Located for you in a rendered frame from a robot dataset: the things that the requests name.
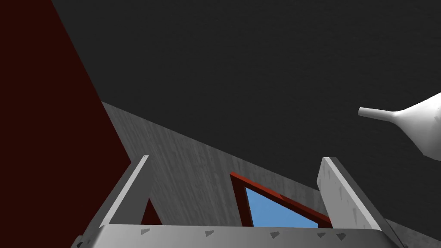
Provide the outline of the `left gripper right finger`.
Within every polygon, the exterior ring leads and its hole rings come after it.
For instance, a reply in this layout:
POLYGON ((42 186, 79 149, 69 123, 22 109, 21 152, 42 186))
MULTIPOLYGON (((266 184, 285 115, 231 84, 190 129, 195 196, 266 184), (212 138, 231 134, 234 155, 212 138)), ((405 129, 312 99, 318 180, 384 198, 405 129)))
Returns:
POLYGON ((317 186, 334 228, 378 230, 396 246, 403 246, 390 224, 336 157, 321 159, 317 186))

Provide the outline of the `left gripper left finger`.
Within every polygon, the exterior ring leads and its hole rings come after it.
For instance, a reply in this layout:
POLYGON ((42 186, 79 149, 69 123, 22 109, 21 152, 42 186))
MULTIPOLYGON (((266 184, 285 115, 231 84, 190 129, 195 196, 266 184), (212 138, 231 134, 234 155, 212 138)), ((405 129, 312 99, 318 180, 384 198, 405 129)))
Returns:
POLYGON ((91 237, 106 224, 161 225, 150 199, 154 178, 148 155, 132 162, 92 218, 84 237, 91 237))

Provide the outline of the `red framed window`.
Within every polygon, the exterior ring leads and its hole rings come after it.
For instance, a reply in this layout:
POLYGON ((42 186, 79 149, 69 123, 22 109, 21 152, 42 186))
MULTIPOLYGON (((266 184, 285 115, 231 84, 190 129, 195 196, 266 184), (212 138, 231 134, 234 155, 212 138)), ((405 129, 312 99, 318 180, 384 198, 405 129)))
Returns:
POLYGON ((330 219, 309 207, 251 181, 230 174, 242 226, 331 228, 330 219))

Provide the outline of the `white ceiling lamp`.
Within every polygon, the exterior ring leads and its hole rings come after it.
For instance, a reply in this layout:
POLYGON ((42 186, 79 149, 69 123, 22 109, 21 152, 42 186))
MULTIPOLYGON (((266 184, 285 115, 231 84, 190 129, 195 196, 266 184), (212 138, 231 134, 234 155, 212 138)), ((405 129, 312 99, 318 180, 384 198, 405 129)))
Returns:
POLYGON ((441 93, 401 111, 360 107, 358 115, 396 124, 423 155, 441 161, 441 93))

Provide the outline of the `dark red door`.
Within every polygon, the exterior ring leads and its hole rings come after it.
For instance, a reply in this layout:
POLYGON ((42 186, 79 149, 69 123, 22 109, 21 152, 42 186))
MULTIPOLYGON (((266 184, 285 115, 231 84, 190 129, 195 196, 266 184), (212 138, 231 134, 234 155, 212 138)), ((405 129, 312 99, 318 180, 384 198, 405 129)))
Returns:
POLYGON ((0 0, 0 248, 70 248, 129 164, 51 0, 0 0))

